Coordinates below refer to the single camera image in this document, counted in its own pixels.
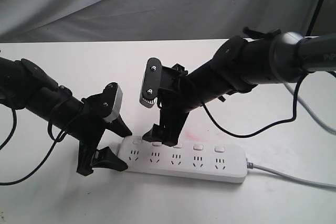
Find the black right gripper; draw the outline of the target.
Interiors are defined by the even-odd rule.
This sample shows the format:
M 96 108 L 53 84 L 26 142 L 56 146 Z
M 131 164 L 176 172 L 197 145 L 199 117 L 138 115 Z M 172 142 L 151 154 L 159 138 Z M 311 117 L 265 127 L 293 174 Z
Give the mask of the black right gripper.
M 178 63 L 173 67 L 163 67 L 161 83 L 158 92 L 157 105 L 160 108 L 160 123 L 153 124 L 142 139 L 145 141 L 161 141 L 166 146 L 175 146 L 188 113 L 181 110 L 183 97 L 179 91 L 181 78 L 186 76 L 188 71 Z

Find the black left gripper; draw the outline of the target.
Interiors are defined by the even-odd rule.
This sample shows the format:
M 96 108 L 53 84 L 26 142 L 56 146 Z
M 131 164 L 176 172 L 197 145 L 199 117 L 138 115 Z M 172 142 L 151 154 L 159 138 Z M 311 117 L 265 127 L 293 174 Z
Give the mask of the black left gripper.
M 119 159 L 110 147 L 97 149 L 105 130 L 110 130 L 120 137 L 132 135 L 121 116 L 110 123 L 103 119 L 102 93 L 103 91 L 82 99 L 84 109 L 78 119 L 78 125 L 83 132 L 79 141 L 77 173 L 83 176 L 92 174 L 94 168 L 116 171 L 128 169 L 127 163 Z

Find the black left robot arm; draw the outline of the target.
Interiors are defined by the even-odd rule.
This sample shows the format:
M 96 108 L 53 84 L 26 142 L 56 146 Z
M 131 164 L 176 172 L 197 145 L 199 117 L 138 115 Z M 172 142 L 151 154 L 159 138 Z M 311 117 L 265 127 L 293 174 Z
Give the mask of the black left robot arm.
M 101 93 L 81 100 L 72 91 L 59 85 L 35 63 L 27 60 L 1 58 L 1 104 L 14 111 L 27 109 L 48 122 L 47 132 L 59 128 L 61 142 L 66 135 L 79 141 L 77 173 L 88 176 L 94 168 L 116 171 L 128 169 L 109 147 L 97 147 L 109 130 L 120 137 L 132 134 L 121 115 L 122 90 L 110 82 Z

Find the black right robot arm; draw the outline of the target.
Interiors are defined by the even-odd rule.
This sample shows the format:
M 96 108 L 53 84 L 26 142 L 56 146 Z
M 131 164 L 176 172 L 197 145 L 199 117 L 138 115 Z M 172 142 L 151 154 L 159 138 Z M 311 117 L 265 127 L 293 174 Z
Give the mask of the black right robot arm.
M 335 74 L 335 34 L 304 37 L 274 30 L 245 29 L 213 57 L 192 72 L 175 64 L 162 65 L 158 58 L 146 63 L 140 103 L 160 110 L 160 120 L 143 135 L 147 142 L 175 146 L 189 113 L 225 95 L 249 93 L 261 84 L 295 83 L 314 72 Z

